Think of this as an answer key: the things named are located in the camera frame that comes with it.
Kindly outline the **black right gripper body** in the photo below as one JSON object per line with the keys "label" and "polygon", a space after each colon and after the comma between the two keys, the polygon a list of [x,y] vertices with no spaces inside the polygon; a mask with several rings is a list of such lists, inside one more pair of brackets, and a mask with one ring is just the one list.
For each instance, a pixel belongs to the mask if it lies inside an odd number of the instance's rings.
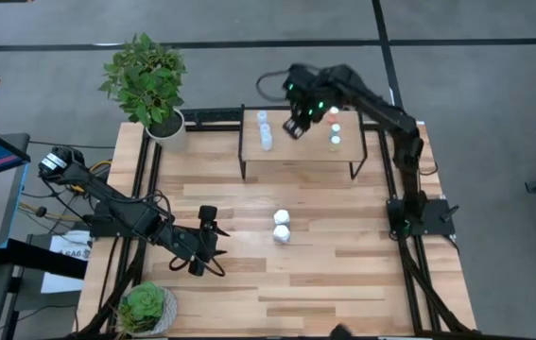
{"label": "black right gripper body", "polygon": [[295,125],[319,123],[326,113],[325,94],[316,78],[291,78],[288,81],[288,101],[292,122]]}

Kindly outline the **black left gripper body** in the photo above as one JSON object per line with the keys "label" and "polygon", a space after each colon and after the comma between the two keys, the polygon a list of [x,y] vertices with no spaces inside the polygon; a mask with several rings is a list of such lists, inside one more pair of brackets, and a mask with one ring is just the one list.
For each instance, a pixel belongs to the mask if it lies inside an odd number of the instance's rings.
{"label": "black left gripper body", "polygon": [[210,266],[217,264],[216,256],[216,213],[217,207],[203,205],[199,208],[200,224],[197,229],[175,226],[172,248],[172,270],[179,271],[188,266],[188,273],[201,277],[205,271],[218,275]]}

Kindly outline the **wooden shelf black metal legs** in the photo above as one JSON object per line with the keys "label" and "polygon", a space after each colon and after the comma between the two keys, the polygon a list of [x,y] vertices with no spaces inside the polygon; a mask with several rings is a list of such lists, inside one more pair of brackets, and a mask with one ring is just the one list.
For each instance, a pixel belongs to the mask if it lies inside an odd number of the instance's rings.
{"label": "wooden shelf black metal legs", "polygon": [[[270,151],[261,147],[258,111],[268,113],[267,124],[273,139]],[[294,140],[282,128],[283,122],[289,117],[290,112],[287,110],[242,111],[238,138],[238,161],[242,178],[246,176],[248,162],[344,162],[349,165],[350,177],[357,177],[368,158],[360,113],[349,110],[339,112],[337,124],[341,127],[338,135],[341,142],[337,152],[330,150],[331,126],[326,121],[314,125],[299,140]]]}

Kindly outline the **patterned white plant pot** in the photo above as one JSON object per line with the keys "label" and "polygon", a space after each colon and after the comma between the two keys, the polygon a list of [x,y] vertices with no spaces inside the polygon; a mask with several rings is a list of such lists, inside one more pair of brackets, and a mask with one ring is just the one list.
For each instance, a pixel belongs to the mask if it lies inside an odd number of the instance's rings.
{"label": "patterned white plant pot", "polygon": [[172,292],[170,292],[169,290],[165,288],[163,289],[164,289],[163,316],[161,317],[160,321],[155,326],[155,328],[151,331],[145,331],[145,332],[139,332],[139,333],[129,333],[129,332],[124,331],[122,328],[122,332],[127,333],[132,336],[147,336],[147,335],[154,335],[154,334],[162,334],[169,327],[172,326],[172,324],[174,323],[177,317],[178,303],[177,303],[176,297],[174,296]]}

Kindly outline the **green succulent plant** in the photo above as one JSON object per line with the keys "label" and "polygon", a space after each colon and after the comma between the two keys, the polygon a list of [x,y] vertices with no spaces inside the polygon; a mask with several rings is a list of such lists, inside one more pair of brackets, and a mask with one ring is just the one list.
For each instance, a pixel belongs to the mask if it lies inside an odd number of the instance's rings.
{"label": "green succulent plant", "polygon": [[116,313],[125,332],[148,332],[163,316],[164,289],[152,282],[141,283],[121,298]]}

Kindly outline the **plain white plant pot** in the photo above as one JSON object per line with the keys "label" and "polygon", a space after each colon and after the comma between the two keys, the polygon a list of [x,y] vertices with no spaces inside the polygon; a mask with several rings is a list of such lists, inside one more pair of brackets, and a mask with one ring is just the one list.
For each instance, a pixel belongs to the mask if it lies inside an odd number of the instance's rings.
{"label": "plain white plant pot", "polygon": [[168,152],[183,152],[186,148],[185,119],[179,109],[174,109],[160,125],[146,127],[145,133]]}

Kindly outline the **white paper sheet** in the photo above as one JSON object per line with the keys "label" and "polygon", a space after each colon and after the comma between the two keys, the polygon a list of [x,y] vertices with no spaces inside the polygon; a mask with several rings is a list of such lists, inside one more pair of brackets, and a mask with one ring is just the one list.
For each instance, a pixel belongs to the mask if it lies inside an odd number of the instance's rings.
{"label": "white paper sheet", "polygon": [[[92,237],[88,230],[71,230],[63,236],[53,236],[49,250],[87,262],[91,255]],[[73,279],[52,273],[44,273],[42,294],[56,294],[80,291],[83,279]]]}

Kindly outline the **green leafy plant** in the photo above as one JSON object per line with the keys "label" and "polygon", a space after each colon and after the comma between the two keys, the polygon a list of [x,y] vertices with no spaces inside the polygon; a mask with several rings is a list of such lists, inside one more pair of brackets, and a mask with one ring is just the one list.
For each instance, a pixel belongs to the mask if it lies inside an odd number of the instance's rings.
{"label": "green leafy plant", "polygon": [[183,104],[180,86],[186,67],[181,52],[154,42],[146,33],[125,42],[103,70],[98,89],[117,102],[132,123],[163,126]]}

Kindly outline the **black stand leg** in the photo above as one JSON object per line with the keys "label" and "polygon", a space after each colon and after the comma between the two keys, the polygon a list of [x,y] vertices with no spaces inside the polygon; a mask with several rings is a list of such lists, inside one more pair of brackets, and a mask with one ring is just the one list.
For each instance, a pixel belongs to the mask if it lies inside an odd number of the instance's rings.
{"label": "black stand leg", "polygon": [[87,270],[87,263],[80,259],[45,248],[9,239],[7,245],[0,248],[0,264],[13,264],[82,280]]}

